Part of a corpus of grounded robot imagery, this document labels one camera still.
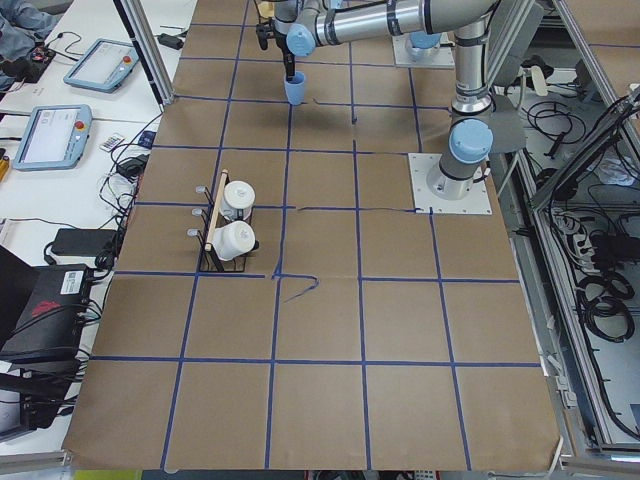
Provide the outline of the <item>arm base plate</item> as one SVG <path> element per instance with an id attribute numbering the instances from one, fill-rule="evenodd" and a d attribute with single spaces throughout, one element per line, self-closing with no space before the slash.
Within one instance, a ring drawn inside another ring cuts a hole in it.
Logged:
<path id="1" fill-rule="evenodd" d="M 428 49 L 411 46 L 408 34 L 392 38 L 395 65 L 406 68 L 453 70 L 454 46 L 447 33 L 441 34 L 439 43 Z"/>
<path id="2" fill-rule="evenodd" d="M 441 154 L 410 153 L 414 209 L 423 214 L 491 215 L 480 168 L 467 180 L 453 180 L 440 169 Z"/>

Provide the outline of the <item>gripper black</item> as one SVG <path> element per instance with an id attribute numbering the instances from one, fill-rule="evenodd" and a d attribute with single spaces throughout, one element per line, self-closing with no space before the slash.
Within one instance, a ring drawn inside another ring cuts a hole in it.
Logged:
<path id="1" fill-rule="evenodd" d="M 285 80 L 292 81 L 296 75 L 295 55 L 291 53 L 286 44 L 286 35 L 277 30 L 273 20 L 260 22 L 255 26 L 255 32 L 261 50 L 267 50 L 269 41 L 274 40 L 276 46 L 281 50 L 283 55 L 283 64 L 285 67 Z"/>

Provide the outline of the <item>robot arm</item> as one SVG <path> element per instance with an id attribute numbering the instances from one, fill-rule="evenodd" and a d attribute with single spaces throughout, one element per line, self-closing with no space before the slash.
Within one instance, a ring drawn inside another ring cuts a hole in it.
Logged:
<path id="1" fill-rule="evenodd" d="M 486 77 L 494 1 L 375 1 L 345 7 L 339 1 L 275 1 L 259 12 L 255 26 L 261 49 L 276 43 L 285 80 L 296 78 L 296 60 L 316 49 L 377 37 L 402 37 L 409 55 L 433 50 L 443 35 L 453 39 L 455 96 L 448 146 L 426 177 L 429 190 L 445 200 L 470 191 L 479 165 L 494 143 L 486 114 L 492 106 Z"/>

